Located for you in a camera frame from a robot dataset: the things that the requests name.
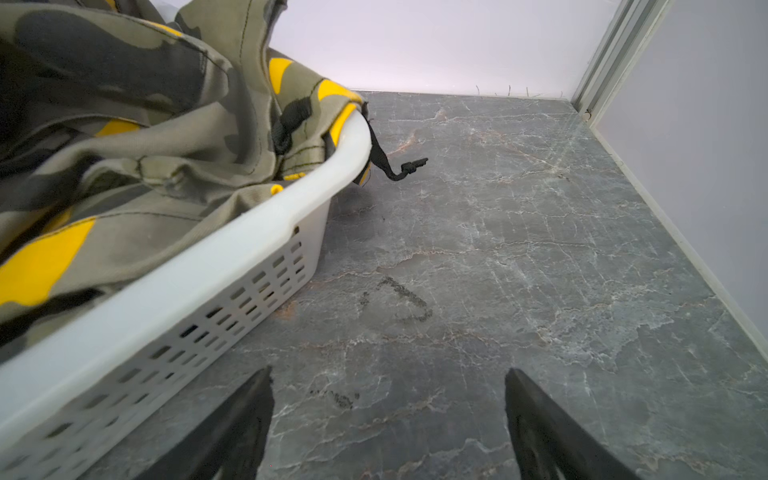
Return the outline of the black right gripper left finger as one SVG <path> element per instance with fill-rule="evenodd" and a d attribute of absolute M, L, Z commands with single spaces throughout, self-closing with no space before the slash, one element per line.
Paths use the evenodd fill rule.
<path fill-rule="evenodd" d="M 250 376 L 139 479 L 254 479 L 275 406 L 272 368 Z"/>

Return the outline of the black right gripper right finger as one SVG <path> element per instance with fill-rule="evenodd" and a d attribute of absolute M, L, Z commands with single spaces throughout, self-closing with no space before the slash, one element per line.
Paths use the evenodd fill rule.
<path fill-rule="evenodd" d="M 505 412 L 522 479 L 636 479 L 525 372 L 505 375 Z"/>

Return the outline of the aluminium frame corner post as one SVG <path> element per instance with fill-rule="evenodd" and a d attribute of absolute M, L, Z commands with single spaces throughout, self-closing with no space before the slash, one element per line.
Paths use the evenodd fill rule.
<path fill-rule="evenodd" d="M 622 0 L 571 103 L 589 125 L 602 116 L 670 6 L 668 0 Z"/>

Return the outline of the white plastic laundry basket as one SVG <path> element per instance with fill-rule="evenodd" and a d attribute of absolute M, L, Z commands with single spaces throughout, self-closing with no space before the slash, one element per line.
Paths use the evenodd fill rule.
<path fill-rule="evenodd" d="M 4 362 L 2 477 L 80 476 L 299 291 L 370 149 L 353 111 L 311 174 Z"/>

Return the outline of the camouflage yellow green trousers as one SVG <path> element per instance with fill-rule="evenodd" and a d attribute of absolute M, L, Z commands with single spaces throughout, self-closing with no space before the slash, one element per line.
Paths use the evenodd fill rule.
<path fill-rule="evenodd" d="M 356 92 L 272 49 L 283 1 L 1 5 L 1 356 L 337 150 Z"/>

